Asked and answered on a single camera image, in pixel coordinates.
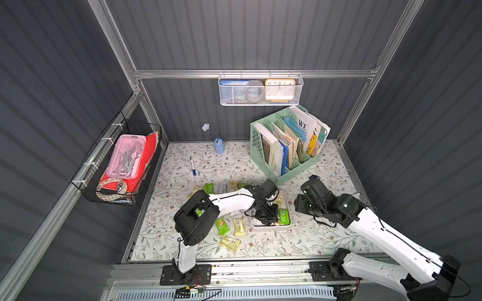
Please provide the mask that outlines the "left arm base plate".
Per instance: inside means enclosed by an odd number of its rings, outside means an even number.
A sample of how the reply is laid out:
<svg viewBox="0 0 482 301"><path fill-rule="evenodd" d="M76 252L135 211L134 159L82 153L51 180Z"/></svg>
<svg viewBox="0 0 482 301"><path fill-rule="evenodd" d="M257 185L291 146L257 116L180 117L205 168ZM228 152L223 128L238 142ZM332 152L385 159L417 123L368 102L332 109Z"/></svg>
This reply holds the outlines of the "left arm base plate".
<svg viewBox="0 0 482 301"><path fill-rule="evenodd" d="M174 285L208 285L211 282L212 266L195 265L186 273L181 273L175 264L166 265L161 272L160 286Z"/></svg>

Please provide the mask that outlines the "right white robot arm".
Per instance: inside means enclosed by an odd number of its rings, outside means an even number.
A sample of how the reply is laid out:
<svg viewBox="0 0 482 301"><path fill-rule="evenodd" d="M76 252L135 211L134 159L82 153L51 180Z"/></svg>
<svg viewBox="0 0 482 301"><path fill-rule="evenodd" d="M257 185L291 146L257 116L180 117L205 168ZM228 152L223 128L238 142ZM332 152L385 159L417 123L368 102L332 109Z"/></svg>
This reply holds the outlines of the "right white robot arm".
<svg viewBox="0 0 482 301"><path fill-rule="evenodd" d="M395 264L366 258L339 248L328 261L334 279L367 279L405 295L409 300L449 300L458 278L460 262L450 255L431 252L398 232L351 194L335 196L312 175L301 185L294 201L298 213L321 217L333 226L351 230L378 246Z"/></svg>

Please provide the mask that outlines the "yellow cookie packet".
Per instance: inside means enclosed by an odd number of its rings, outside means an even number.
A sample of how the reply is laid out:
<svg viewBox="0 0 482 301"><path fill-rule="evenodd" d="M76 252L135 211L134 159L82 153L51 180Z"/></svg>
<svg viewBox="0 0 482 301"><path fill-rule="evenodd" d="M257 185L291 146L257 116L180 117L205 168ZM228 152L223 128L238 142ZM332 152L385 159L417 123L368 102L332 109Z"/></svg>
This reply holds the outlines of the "yellow cookie packet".
<svg viewBox="0 0 482 301"><path fill-rule="evenodd" d="M203 187L195 185L192 191L188 194L188 199L190 199L197 191L203 191Z"/></svg>
<svg viewBox="0 0 482 301"><path fill-rule="evenodd" d="M236 252L240 245L240 240L236 238L232 238L228 235L224 235L220 241L220 246L224 246L226 249L230 250L231 252Z"/></svg>
<svg viewBox="0 0 482 301"><path fill-rule="evenodd" d="M243 219L233 219L234 235L241 237L247 234Z"/></svg>
<svg viewBox="0 0 482 301"><path fill-rule="evenodd" d="M234 192L234 191L237 191L239 190L238 188L238 180L231 180L230 181L230 192Z"/></svg>

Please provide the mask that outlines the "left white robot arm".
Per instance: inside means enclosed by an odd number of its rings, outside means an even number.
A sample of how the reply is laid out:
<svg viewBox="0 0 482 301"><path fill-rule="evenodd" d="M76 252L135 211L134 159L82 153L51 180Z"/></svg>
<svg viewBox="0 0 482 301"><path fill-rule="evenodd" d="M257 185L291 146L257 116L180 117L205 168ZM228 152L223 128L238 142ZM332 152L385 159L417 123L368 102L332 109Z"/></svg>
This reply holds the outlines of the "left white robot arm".
<svg viewBox="0 0 482 301"><path fill-rule="evenodd" d="M279 188L270 180L261 185L246 185L224 194L194 193L174 215L175 230L179 234L178 253L173 259L177 271L185 275L196 266L197 248L215 222L236 211L248 213L264 225L279 221L279 206L275 203Z"/></svg>

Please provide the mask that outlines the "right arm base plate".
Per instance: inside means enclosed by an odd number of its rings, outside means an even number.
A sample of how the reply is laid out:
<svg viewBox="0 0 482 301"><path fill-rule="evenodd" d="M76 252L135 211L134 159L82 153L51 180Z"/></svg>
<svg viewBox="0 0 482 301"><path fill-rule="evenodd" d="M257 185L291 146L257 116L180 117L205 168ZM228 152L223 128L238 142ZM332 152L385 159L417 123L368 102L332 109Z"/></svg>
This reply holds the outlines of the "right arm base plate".
<svg viewBox="0 0 482 301"><path fill-rule="evenodd" d="M341 277L334 264L324 261L309 262L308 273L314 282L340 280Z"/></svg>

